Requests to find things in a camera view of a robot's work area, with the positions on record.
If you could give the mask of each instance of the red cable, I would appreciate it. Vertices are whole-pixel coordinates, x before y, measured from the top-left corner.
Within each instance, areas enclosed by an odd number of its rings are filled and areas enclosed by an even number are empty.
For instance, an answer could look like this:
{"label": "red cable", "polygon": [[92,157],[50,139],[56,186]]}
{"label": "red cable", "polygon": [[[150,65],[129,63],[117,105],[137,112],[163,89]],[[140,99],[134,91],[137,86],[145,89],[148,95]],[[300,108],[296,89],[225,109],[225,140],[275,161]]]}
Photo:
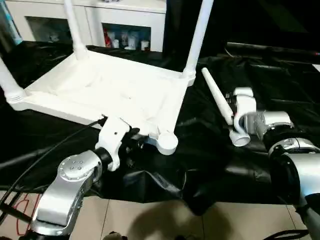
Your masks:
{"label": "red cable", "polygon": [[[19,201],[19,202],[15,205],[15,207],[14,207],[15,209],[17,209],[18,206],[19,206],[19,204],[21,204],[22,202],[26,202],[26,205],[25,205],[24,210],[23,210],[23,213],[24,213],[24,214],[26,214],[26,210],[27,210],[27,207],[28,207],[28,204],[29,204],[29,201],[30,201],[29,199],[27,199],[27,196],[28,196],[28,195],[29,195],[29,194],[26,193],[25,196],[24,196],[24,198],[23,198],[23,200]],[[35,214],[36,208],[37,208],[38,203],[39,203],[39,197],[40,197],[40,194],[38,194],[37,197],[36,197],[36,201],[35,201],[35,204],[34,204],[34,206],[33,206],[31,218],[32,218],[32,217],[34,216],[34,214]],[[28,223],[28,225],[27,225],[27,227],[26,227],[25,233],[23,233],[23,234],[20,233],[20,232],[19,232],[19,219],[16,219],[15,228],[16,228],[16,234],[17,234],[18,236],[24,236],[24,235],[26,235],[29,227],[30,227],[30,222]]]}
{"label": "red cable", "polygon": [[[26,210],[27,210],[27,207],[28,207],[28,204],[29,204],[29,200],[26,199],[27,196],[28,196],[28,193],[26,193],[25,196],[24,196],[24,198],[23,198],[23,200],[19,201],[19,202],[15,205],[15,207],[14,207],[15,209],[17,209],[18,206],[19,206],[19,204],[21,204],[21,203],[23,203],[23,202],[26,202],[26,205],[25,205],[24,210],[23,210],[23,213],[24,213],[24,214],[26,213]],[[16,230],[16,234],[17,234],[18,236],[24,236],[24,234],[19,233],[19,219],[18,219],[18,218],[17,218],[16,221],[15,221],[15,230]]]}

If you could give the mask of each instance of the red object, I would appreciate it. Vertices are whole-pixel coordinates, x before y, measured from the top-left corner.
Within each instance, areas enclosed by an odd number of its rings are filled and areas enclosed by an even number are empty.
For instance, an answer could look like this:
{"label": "red object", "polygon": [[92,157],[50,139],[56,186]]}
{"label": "red object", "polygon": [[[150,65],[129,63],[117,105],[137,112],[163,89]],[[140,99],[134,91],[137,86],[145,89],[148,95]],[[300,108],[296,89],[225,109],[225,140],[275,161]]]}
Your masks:
{"label": "red object", "polygon": [[108,36],[107,29],[103,28],[103,35],[104,35],[104,43],[106,48],[112,48],[112,42],[110,37]]}
{"label": "red object", "polygon": [[[19,206],[21,203],[26,202],[25,207],[24,207],[24,210],[23,210],[23,213],[24,213],[24,214],[26,213],[26,210],[27,210],[27,207],[28,207],[28,204],[29,204],[29,199],[27,199],[27,196],[28,196],[28,195],[29,195],[29,194],[26,193],[25,196],[24,196],[24,198],[23,198],[23,200],[19,201],[19,202],[15,205],[15,207],[14,207],[15,209],[17,209],[18,206]],[[33,217],[34,214],[35,214],[36,208],[37,208],[38,203],[39,203],[39,197],[40,197],[40,194],[38,194],[38,196],[36,197],[36,201],[35,201],[35,204],[34,204],[34,207],[33,207],[33,210],[32,210],[31,217]],[[26,235],[29,227],[30,227],[30,223],[28,223],[28,226],[26,227],[25,233],[20,233],[20,232],[19,232],[19,219],[16,219],[15,229],[16,229],[16,234],[17,234],[18,236],[24,236],[24,235]]]}

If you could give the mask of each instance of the white shelf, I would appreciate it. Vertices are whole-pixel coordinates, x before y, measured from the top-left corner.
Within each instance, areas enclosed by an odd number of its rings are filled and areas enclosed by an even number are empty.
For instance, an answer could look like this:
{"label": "white shelf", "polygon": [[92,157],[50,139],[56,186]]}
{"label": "white shelf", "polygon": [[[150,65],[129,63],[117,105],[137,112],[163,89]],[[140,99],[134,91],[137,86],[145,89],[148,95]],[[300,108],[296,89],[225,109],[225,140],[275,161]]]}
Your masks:
{"label": "white shelf", "polygon": [[[19,2],[63,4],[63,0],[20,0]],[[166,0],[120,0],[118,2],[103,2],[102,0],[73,0],[73,5],[95,7],[103,9],[120,9],[148,13],[165,14],[167,10]]]}

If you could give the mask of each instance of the white cabinet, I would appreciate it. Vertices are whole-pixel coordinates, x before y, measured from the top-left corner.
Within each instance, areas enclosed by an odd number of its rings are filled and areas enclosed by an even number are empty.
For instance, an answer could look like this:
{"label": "white cabinet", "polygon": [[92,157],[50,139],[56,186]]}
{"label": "white cabinet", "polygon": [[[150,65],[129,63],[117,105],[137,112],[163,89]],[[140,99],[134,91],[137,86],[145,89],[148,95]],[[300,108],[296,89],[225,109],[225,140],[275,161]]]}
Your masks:
{"label": "white cabinet", "polygon": [[[24,41],[69,43],[71,36],[63,0],[6,0],[13,21]],[[73,0],[81,38],[86,45],[106,47],[111,33],[122,38],[135,35],[137,48],[148,41],[151,51],[162,52],[166,0]]]}
{"label": "white cabinet", "polygon": [[[6,1],[5,3],[24,41],[62,43],[71,41],[63,4],[29,1]],[[83,42],[86,45],[92,45],[85,7],[75,6],[74,13]]]}

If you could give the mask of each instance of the detached router antenna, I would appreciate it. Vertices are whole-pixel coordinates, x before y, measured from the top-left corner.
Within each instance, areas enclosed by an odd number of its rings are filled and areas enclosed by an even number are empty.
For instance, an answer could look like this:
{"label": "detached router antenna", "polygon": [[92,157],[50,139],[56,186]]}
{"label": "detached router antenna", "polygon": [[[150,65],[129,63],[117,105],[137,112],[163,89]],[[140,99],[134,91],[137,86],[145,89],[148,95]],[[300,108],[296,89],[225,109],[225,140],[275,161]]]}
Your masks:
{"label": "detached router antenna", "polygon": [[184,78],[189,79],[189,86],[194,84],[196,78],[196,66],[200,55],[202,43],[206,34],[206,29],[213,4],[214,0],[202,0],[189,51],[189,56],[182,74]]}
{"label": "detached router antenna", "polygon": [[73,41],[73,52],[77,60],[83,60],[88,58],[88,50],[81,40],[79,26],[71,1],[72,0],[64,0],[64,10]]}

